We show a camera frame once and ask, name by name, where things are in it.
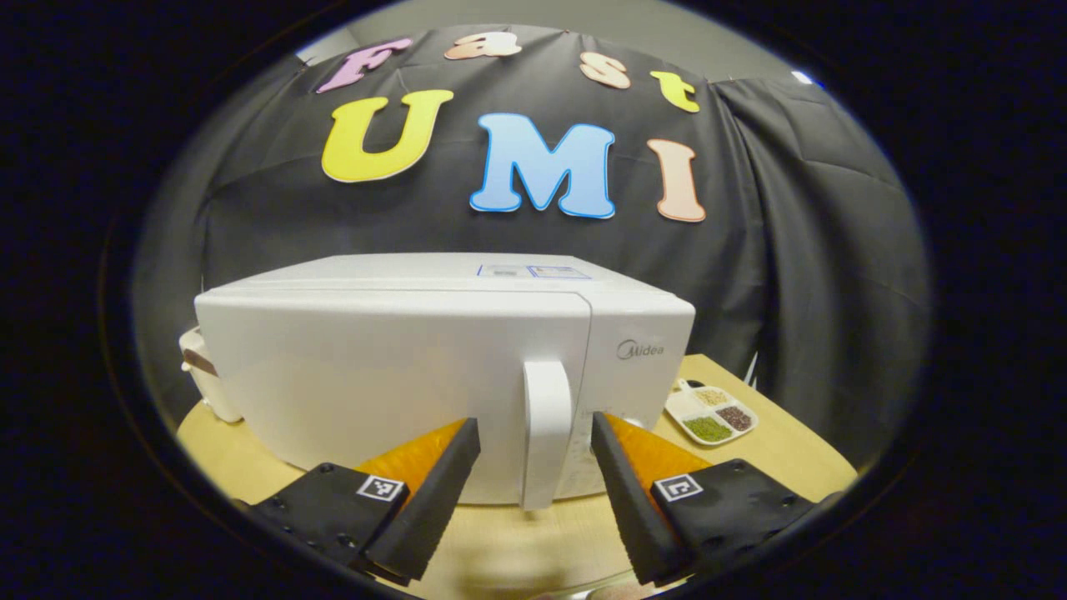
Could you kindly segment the white microwave oven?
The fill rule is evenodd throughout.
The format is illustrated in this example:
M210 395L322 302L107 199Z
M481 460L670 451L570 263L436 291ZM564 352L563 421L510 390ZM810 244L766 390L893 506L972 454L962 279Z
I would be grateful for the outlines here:
M359 468L476 419L461 502L527 510L604 490L592 415L652 427L696 318L595 263L519 253L331 256L193 306L225 402L282 461Z

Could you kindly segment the white divided tray with grains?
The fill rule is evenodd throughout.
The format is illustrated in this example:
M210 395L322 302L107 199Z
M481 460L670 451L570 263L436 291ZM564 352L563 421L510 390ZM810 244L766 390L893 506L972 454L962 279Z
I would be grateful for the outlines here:
M731 392L692 379L676 381L664 402L664 412L684 437L701 447L719 447L753 432L759 425L754 410Z

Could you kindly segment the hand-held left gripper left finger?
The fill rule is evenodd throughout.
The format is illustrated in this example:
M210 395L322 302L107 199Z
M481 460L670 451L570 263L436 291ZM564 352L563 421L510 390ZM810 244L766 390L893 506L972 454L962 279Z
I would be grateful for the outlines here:
M458 419L359 468L323 462L243 511L362 577L423 578L481 453L477 419Z

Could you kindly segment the white toaster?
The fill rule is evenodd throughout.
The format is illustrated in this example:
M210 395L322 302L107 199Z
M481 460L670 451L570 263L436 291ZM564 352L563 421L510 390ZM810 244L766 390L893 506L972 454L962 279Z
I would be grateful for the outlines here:
M186 348L191 348L198 351L202 356L209 358L211 362L210 353L205 338L203 338L201 327L195 326L192 329L187 330L180 335L178 340L180 352ZM182 356L182 367L184 367L184 356ZM194 384L197 385L202 402L205 402L209 407L217 419L221 419L228 424L236 424L243 421L243 415L238 410L236 402L230 402L228 395L226 395L223 386L222 379L220 375L218 378L208 375L205 372L198 372L198 369L192 369L189 376L193 380Z

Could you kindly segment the black backdrop cloth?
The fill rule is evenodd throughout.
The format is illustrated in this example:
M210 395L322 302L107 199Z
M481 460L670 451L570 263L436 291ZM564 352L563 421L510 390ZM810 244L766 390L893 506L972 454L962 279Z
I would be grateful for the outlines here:
M616 214L469 207L481 115L530 119L552 147L614 135ZM193 299L335 254L571 255L696 307L689 353L866 468L914 402L929 260L899 176L849 111L793 78L708 81L612 42L522 23L413 32L299 66L286 58L209 119L171 167L131 265L138 358L182 417Z

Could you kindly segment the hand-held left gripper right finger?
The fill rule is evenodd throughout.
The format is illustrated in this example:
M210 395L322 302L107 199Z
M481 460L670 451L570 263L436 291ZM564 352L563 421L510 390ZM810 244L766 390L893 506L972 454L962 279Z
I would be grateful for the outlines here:
M813 502L749 461L710 463L606 412L592 415L591 448L642 584L703 582L750 569L839 498Z

